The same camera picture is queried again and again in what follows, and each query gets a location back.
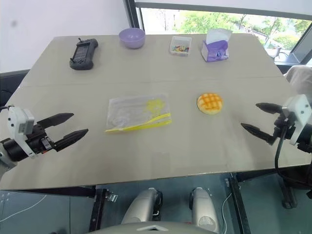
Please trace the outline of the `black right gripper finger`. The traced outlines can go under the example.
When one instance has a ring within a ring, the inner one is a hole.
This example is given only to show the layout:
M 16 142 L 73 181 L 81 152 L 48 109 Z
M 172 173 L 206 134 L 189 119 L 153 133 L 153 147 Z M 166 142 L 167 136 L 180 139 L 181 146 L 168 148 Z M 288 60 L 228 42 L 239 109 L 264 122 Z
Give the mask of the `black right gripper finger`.
M 269 145 L 273 145 L 274 142 L 276 141 L 276 137 L 275 136 L 271 136 L 270 134 L 267 134 L 263 131 L 261 131 L 259 128 L 247 124 L 247 123 L 241 123 L 241 126 L 250 134 L 252 134 L 253 136 L 264 140 L 265 142 L 267 142 Z
M 256 107 L 260 110 L 269 113 L 269 114 L 281 114 L 282 113 L 282 106 L 274 103 L 257 103 Z

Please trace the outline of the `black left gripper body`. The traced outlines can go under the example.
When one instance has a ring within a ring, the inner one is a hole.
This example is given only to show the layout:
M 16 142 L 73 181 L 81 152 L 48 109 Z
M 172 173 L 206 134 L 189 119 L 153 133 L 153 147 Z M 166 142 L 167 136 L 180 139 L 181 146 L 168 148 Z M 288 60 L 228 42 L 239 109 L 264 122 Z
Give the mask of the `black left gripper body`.
M 42 125 L 37 123 L 34 125 L 32 133 L 27 134 L 27 145 L 35 154 L 44 154 L 50 150 L 56 150 L 56 144 L 47 135 L 45 129 L 53 125 Z

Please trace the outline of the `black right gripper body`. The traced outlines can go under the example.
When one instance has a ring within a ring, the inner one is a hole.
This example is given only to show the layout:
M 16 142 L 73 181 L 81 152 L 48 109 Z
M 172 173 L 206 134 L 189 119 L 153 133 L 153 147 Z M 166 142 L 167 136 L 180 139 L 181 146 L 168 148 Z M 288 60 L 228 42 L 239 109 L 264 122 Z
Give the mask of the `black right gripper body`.
M 278 113 L 279 117 L 274 122 L 275 128 L 273 132 L 273 139 L 284 138 L 291 139 L 295 126 L 295 116 L 294 114 L 285 115 L 282 111 L 282 107 L 273 107 L 273 113 Z

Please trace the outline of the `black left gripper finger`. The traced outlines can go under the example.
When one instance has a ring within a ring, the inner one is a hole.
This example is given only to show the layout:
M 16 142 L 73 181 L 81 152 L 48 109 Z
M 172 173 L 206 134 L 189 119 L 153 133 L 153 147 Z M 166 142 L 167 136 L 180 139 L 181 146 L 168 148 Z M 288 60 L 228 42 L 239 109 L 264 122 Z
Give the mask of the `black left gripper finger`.
M 73 113 L 59 113 L 53 115 L 51 117 L 47 117 L 43 120 L 37 122 L 42 128 L 49 128 L 51 126 L 57 126 L 66 122 L 69 118 L 71 118 L 74 114 Z
M 76 143 L 81 138 L 83 138 L 88 132 L 88 129 L 74 131 L 70 134 L 67 134 L 63 139 L 54 142 L 53 149 L 57 152 L 69 147 L 70 145 Z

